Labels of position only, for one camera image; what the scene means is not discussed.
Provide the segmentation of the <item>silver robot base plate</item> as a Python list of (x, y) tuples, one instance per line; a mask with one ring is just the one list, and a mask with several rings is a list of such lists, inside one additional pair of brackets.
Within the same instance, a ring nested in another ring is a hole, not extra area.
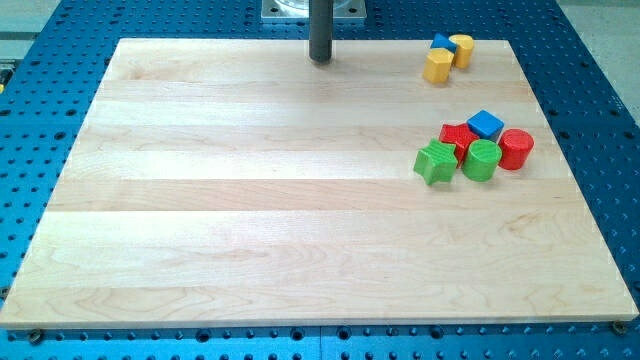
[[(261, 19), (264, 22), (306, 21), (308, 0), (262, 0)], [(338, 22), (362, 22), (367, 18), (365, 0), (334, 0), (333, 17)]]

